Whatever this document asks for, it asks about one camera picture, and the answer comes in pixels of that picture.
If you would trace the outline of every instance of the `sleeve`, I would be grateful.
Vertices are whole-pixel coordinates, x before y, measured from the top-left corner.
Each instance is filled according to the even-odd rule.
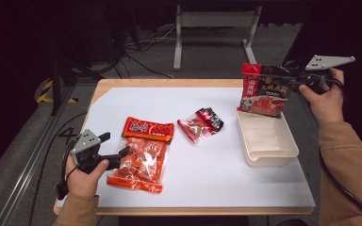
[[[332,175],[362,201],[362,142],[347,122],[325,124],[319,131],[321,155]],[[320,225],[362,225],[362,210],[321,173]]]
[[[94,226],[98,202],[98,196],[87,198],[69,194],[54,226]]]

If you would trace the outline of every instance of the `candy wrapper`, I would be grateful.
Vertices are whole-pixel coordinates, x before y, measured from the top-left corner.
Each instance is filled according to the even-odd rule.
[[[160,193],[163,190],[160,178],[173,133],[173,123],[161,124],[128,117],[120,148],[129,146],[130,152],[122,158],[118,169],[107,174],[107,184]]]
[[[280,118],[293,90],[286,82],[286,69],[245,63],[242,73],[243,92],[238,110]]]
[[[189,118],[178,120],[177,123],[194,143],[218,133],[224,125],[211,107],[202,108]]]

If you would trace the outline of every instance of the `hand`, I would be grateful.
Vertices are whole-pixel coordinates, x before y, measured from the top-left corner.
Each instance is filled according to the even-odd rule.
[[[108,160],[103,160],[96,168],[87,174],[80,169],[75,169],[67,178],[69,193],[83,197],[94,197],[98,188],[98,181],[108,166]],[[67,158],[66,175],[75,168],[75,162],[69,155]]]
[[[333,78],[343,84],[343,71],[330,69]],[[310,103],[311,111],[317,118],[319,125],[343,120],[343,94],[338,86],[332,86],[322,95],[315,93],[311,88],[301,85],[299,91]]]

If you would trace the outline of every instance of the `metal frame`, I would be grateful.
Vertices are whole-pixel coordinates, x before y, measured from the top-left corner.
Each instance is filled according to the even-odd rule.
[[[261,6],[255,11],[182,11],[177,6],[176,12],[176,44],[174,53],[173,69],[181,70],[182,39],[181,27],[189,26],[247,26],[250,28],[249,37],[242,40],[243,48],[250,63],[256,63],[255,55],[252,51],[252,42],[255,36],[258,19],[260,18]]]

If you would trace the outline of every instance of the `small red candy bag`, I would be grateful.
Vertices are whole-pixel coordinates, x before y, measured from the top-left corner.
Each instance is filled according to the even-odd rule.
[[[178,120],[177,123],[194,143],[218,133],[224,125],[211,107],[201,108],[189,118]]]

